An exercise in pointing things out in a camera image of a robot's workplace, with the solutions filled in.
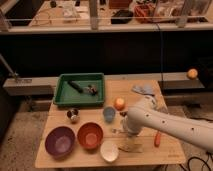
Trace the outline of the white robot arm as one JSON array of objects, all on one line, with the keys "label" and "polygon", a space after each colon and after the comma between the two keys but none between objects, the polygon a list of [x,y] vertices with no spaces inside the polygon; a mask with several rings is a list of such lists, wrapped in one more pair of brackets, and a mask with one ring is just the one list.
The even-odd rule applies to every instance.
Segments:
[{"label": "white robot arm", "polygon": [[213,154],[213,123],[165,114],[157,111],[156,106],[152,96],[145,96],[130,106],[122,122],[125,132],[136,136],[143,127],[148,127]]}]

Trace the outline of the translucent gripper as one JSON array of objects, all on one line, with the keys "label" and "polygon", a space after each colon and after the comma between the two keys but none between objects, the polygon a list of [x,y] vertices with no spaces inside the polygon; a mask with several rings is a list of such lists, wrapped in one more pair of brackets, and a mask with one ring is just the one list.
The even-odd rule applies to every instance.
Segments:
[{"label": "translucent gripper", "polygon": [[122,122],[122,125],[125,133],[129,137],[137,136],[142,130],[142,127],[140,125],[130,122],[129,120],[124,120]]}]

